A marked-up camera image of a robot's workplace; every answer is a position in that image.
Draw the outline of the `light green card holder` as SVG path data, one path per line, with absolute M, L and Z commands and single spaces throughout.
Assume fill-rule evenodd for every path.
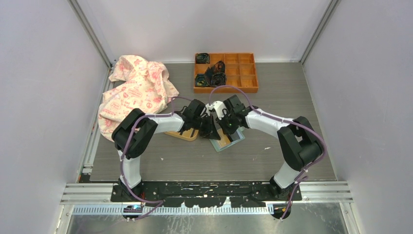
M 220 136 L 220 140 L 210 139 L 212 146 L 214 147 L 216 152 L 221 152 L 232 145 L 242 141 L 245 139 L 243 134 L 244 127 L 240 127 L 237 131 L 231 135 L 224 134 L 222 129 L 218 129 L 217 132 Z

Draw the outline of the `yellow oval tray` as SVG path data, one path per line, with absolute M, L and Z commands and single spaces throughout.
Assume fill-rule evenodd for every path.
M 196 129 L 191 128 L 191 129 L 183 131 L 183 132 L 169 131 L 169 132 L 164 132 L 164 134 L 166 134 L 168 136 L 171 136 L 171 137 L 178 138 L 178 139 L 182 139 L 182 140 L 185 140 L 185 141 L 194 141 L 198 137 L 199 131 L 196 130 Z

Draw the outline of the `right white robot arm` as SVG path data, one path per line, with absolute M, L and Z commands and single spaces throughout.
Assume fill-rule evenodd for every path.
M 245 106 L 236 95 L 214 102 L 210 111 L 216 113 L 224 134 L 233 134 L 244 127 L 279 140 L 284 163 L 269 181 L 270 193 L 276 200 L 288 196 L 289 187 L 325 152 L 320 136 L 305 117 L 282 118 L 256 106 Z

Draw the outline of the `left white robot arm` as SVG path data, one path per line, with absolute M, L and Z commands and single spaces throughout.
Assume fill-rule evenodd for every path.
M 119 152 L 121 175 L 119 184 L 123 195 L 130 201 L 137 201 L 142 195 L 140 156 L 146 150 L 152 136 L 164 132 L 184 132 L 198 130 L 199 136 L 220 140 L 213 116 L 206 105 L 193 99 L 180 111 L 170 114 L 146 114 L 141 109 L 133 109 L 112 133 L 112 140 Z

